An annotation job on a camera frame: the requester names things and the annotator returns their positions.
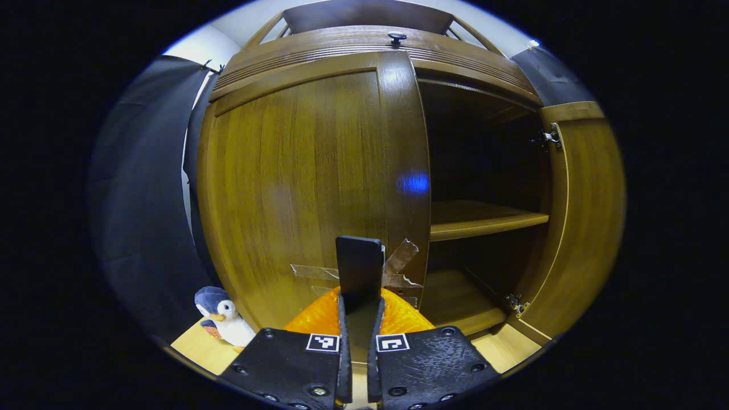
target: black curtain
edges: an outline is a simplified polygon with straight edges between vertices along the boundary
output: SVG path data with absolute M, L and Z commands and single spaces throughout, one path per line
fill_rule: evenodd
M 193 298 L 212 285 L 187 226 L 184 135 L 209 70 L 156 58 L 101 129 L 89 174 L 95 250 L 106 279 L 149 333 L 168 343 L 200 317 Z
M 217 73 L 213 73 L 210 76 L 203 92 L 200 93 L 198 102 L 195 103 L 195 108 L 192 109 L 190 124 L 187 127 L 187 143 L 184 149 L 182 169 L 187 174 L 187 178 L 190 179 L 190 223 L 192 225 L 192 237 L 195 239 L 195 249 L 211 282 L 214 286 L 222 287 L 213 261 L 210 258 L 208 247 L 206 246 L 203 225 L 200 221 L 200 209 L 198 207 L 198 144 L 200 142 L 200 130 L 203 127 L 205 110 L 210 105 L 208 101 L 210 94 L 213 92 L 213 87 L 218 77 L 219 74 Z
M 524 71 L 545 107 L 576 101 L 596 101 L 572 70 L 541 47 L 526 49 L 511 59 Z

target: door knob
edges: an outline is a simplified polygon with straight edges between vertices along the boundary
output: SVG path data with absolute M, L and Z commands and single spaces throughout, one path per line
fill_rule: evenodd
M 392 39 L 392 45 L 400 45 L 400 40 L 407 39 L 408 37 L 399 31 L 390 31 L 387 35 Z

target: wooden cabinet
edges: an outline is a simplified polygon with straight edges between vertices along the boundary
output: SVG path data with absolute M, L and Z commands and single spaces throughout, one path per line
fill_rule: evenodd
M 374 18 L 377 7 L 393 14 Z M 382 240 L 386 257 L 415 243 L 401 273 L 424 287 L 391 290 L 474 337 L 509 322 L 544 344 L 607 278 L 625 194 L 599 108 L 543 107 L 485 36 L 432 10 L 295 7 L 225 67 L 200 137 L 200 215 L 253 328 L 284 327 L 316 298 L 312 287 L 335 286 L 291 265 L 335 268 L 343 234 Z M 289 28 L 259 44 L 281 19 Z M 449 36 L 453 22 L 483 47 Z M 393 45 L 390 31 L 408 37 Z M 560 147 L 529 143 L 552 123 Z

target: cabinet hinge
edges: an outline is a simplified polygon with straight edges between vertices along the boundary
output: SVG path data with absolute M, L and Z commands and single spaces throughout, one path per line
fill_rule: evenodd
M 558 150 L 561 150 L 562 136 L 559 134 L 559 127 L 557 126 L 557 123 L 551 123 L 550 128 L 552 132 L 547 133 L 544 130 L 541 130 L 539 132 L 539 136 L 537 138 L 530 139 L 529 142 L 544 148 L 545 152 L 548 152 L 547 146 L 550 142 L 554 143 Z
M 516 310 L 516 317 L 521 317 L 521 315 L 526 311 L 526 308 L 529 307 L 529 302 L 519 303 L 521 293 L 509 293 L 505 299 L 511 309 Z

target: wooden shelf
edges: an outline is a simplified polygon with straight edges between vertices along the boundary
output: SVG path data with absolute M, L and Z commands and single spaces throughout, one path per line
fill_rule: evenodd
M 470 335 L 506 320 L 506 314 L 459 269 L 429 271 L 425 276 L 420 313 L 435 327 L 456 326 Z
M 547 214 L 477 201 L 437 201 L 430 212 L 430 242 L 511 231 L 549 220 Z

